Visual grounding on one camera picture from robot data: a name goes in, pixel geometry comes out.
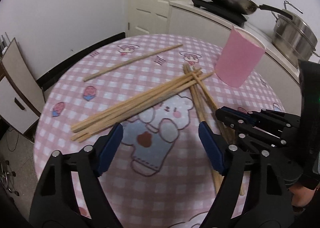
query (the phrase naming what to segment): pink checkered tablecloth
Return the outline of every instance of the pink checkered tablecloth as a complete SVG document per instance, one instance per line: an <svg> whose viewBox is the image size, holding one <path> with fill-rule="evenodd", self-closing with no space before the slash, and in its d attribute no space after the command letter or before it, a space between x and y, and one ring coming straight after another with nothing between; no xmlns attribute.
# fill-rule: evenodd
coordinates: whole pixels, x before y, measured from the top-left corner
<svg viewBox="0 0 320 228"><path fill-rule="evenodd" d="M183 46L124 66L86 83L82 78L105 67L167 46ZM145 35L129 37L92 52L57 82L45 104L34 146L38 178L54 150L78 152L100 135L83 143L70 141L70 126L183 74L186 62L213 71L222 48L192 37ZM204 80L219 107L249 111L284 111L276 94L256 72L240 88L216 75ZM101 186L125 228L195 228L203 221L216 196L211 168L200 142L199 121L188 90L122 123L124 138ZM214 133L219 133L213 119ZM81 213L89 216L79 178L73 182ZM244 176L247 187L248 175ZM239 196L234 216L241 213L245 196Z"/></svg>

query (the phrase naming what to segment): stainless steel pot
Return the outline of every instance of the stainless steel pot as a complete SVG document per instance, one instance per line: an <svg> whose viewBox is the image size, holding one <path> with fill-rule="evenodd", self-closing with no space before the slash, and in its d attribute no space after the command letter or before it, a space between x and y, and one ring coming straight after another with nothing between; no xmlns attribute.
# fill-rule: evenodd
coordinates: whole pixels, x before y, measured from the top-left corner
<svg viewBox="0 0 320 228"><path fill-rule="evenodd" d="M285 10L286 4L293 6L290 2L284 1ZM319 56L315 53L318 40L311 28L299 16L291 14L292 20L273 14L277 21L273 29L272 43L298 68L298 59L309 60L312 54Z"/></svg>
<svg viewBox="0 0 320 228"><path fill-rule="evenodd" d="M277 9L275 7L269 5L257 5L251 0L212 0L213 2L220 4L224 7L227 7L231 10L239 12L241 14L250 15L254 13L257 9L260 10L268 10L282 14L290 19L292 19L292 15L284 10Z"/></svg>

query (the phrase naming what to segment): person's hand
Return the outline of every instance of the person's hand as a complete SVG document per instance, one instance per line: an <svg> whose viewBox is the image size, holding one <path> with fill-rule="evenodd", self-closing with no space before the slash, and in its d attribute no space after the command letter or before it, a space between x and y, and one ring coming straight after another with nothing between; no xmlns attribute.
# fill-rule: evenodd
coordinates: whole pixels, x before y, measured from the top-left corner
<svg viewBox="0 0 320 228"><path fill-rule="evenodd" d="M316 191L316 189L310 190L300 183L295 183L289 190L293 193L291 204L296 207L304 207L310 203Z"/></svg>

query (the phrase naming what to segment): stove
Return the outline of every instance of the stove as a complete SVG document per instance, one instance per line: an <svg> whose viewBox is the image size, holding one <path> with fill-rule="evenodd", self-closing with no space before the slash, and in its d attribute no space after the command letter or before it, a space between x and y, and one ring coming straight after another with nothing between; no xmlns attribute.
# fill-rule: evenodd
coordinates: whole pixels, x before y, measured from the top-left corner
<svg viewBox="0 0 320 228"><path fill-rule="evenodd" d="M240 13L234 12L226 7L223 7L213 1L207 0L192 0L194 6L196 8L203 7L204 10L207 10L213 14L216 14L239 27L242 27L243 24L247 21L247 19Z"/></svg>

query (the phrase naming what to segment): chopstick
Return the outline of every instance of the chopstick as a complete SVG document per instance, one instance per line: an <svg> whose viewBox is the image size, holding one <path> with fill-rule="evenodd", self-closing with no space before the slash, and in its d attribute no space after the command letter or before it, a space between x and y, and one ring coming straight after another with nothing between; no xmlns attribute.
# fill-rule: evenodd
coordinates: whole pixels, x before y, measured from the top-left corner
<svg viewBox="0 0 320 228"><path fill-rule="evenodd" d="M180 82L176 83L176 81L173 80L173 81L170 81L167 84L160 85L159 88L153 88L152 89L153 92L149 92L146 95L143 95L143 96L137 95L136 97L133 97L134 99L129 99L128 104L125 105L125 106L124 105L123 106L116 105L116 106L110 108L109 110L106 110L104 115L101 115L101 116L98 116L98 117L94 117L93 120L91 120L90 122L88 122L85 125L85 127L87 127L89 125L91 125L91 127L87 128L87 129L84 128L85 130L79 131L78 134L76 134L76 135L71 137L71 140L76 140L79 137L81 137L82 135L84 135L85 133L89 133L90 129L93 129L94 126L97 126L97 125L94 125L93 123L99 122L101 120L102 120L103 123L108 122L110 119L113 119L115 117L118 117L118 116L126 113L128 110L130 110L130 109L132 109L134 107L137 107L138 105L142 104L143 102L149 101L149 99L151 99L154 96L157 96L157 95L161 94L165 90L169 90L170 91L170 90L172 90L174 88L179 87L181 84L187 83L188 81L192 80L192 76L187 76L184 79L183 78L180 78L180 79L181 79Z"/></svg>
<svg viewBox="0 0 320 228"><path fill-rule="evenodd" d="M207 102L211 105L212 107L212 111L213 111L213 115L214 115L214 119L215 121L218 123L218 127L220 129L220 132L221 132L221 135L222 137L230 144L234 141L233 137L234 137L234 130L232 129L229 129L227 127L225 127L225 125L217 120L217 118L215 117L215 111L218 109L216 103L214 102L212 96L209 94L209 91L207 89L207 87L204 85L204 83L202 81L199 80L198 76L192 72L192 75L194 77L194 79L197 81L197 83L200 85L203 93L204 93L204 96L206 97L207 99ZM215 190L216 190L216 193L218 193L220 187L221 187L221 184L222 184L222 181L223 181L223 176L219 174L219 172L217 172L216 170L212 170L212 177L213 177L213 182L214 182L214 187L215 187ZM240 188L240 192L239 194L241 196L243 196L245 193L244 193L244 188L243 188L243 184L241 184L241 188Z"/></svg>
<svg viewBox="0 0 320 228"><path fill-rule="evenodd" d="M213 74L209 73L206 75L201 76L199 79L205 79L209 76L211 76ZM116 122L122 122L180 92L182 92L183 90L189 88L190 86L196 84L197 82L195 80L191 80L192 76L187 77L186 80L180 82L180 83L176 83L175 85L172 85L171 87L162 90L161 92L159 92L157 95L154 95L152 98L150 99L143 99L143 102L141 103L141 99L139 99L138 101L135 101L135 104L131 105L131 109L129 109L128 111L126 111L125 113L117 113L115 115L112 115L111 117L106 117L103 118L99 121L97 121L96 123L92 124L90 127L78 132L77 134L73 135L71 137L71 140L75 141L77 140L78 142L82 142L86 139L88 139L89 137L113 126Z"/></svg>
<svg viewBox="0 0 320 228"><path fill-rule="evenodd" d="M201 69L197 69L195 70L193 73L195 73L196 75L200 75L202 72L200 72ZM128 106L130 104L132 104L136 99L140 99L140 98L144 98L146 99L146 96L149 97L150 94L154 94L157 91L161 91L161 90L165 90L168 87L172 86L173 84L179 83L179 82L187 82L190 81L192 79L192 73L189 73L188 75L182 75L180 77L177 77L169 82L163 83L155 88L152 88L146 92L143 92L141 94L138 94L134 97L131 97L130 99L120 102L118 104L116 104L115 106L108 108L100 113L96 113L92 116L90 116L89 118L78 122L74 125L71 126L71 130L73 132L79 132L85 128L87 128L88 126L92 125L93 123L97 122L98 120L101 120L103 118L105 118L108 115L113 114L114 112L116 112L117 110L119 110L120 108L123 108L124 106Z"/></svg>
<svg viewBox="0 0 320 228"><path fill-rule="evenodd" d="M183 65L183 72L186 75L191 73L192 76L194 77L194 73L190 71L190 67L186 64ZM198 115L199 122L205 121L204 110L200 105L201 102L200 102L200 96L198 93L198 91L199 91L198 88L196 88L196 86L190 86L189 90L191 92L192 100L193 100L195 108L196 108L196 113Z"/></svg>
<svg viewBox="0 0 320 228"><path fill-rule="evenodd" d="M99 72L97 72L97 73L95 73L95 74L87 75L86 77L84 77L84 78L82 79L82 81L87 82L87 81L89 81L89 80L91 80L91 79L94 79L94 78L96 78L96 77L98 77L98 76L101 76L101 75L103 75L103 74L105 74L105 73L108 73L108 72L110 72L110 71L112 71L112 70L115 70L115 69L117 69L117 68L119 68L119 67L129 65L129 64L131 64L131 63L133 63L133 62L136 62L136 61L139 61L139 60L148 58L148 57L150 57L150 56L153 56L153 55L156 55L156 54L159 54L159 53L162 53L162 52L165 52L165 51L174 49L174 48L178 48L178 47L181 47L181 46L182 46L182 44L174 45L174 46L169 46L169 47L159 49L159 50L157 50L157 51L151 52L151 53L146 54L146 55L143 55L143 56L138 56L138 57L132 58L132 59L130 59L130 60L128 60L128 61L119 63L119 64L114 65L114 66L112 66L112 67L102 69L102 70L100 70Z"/></svg>

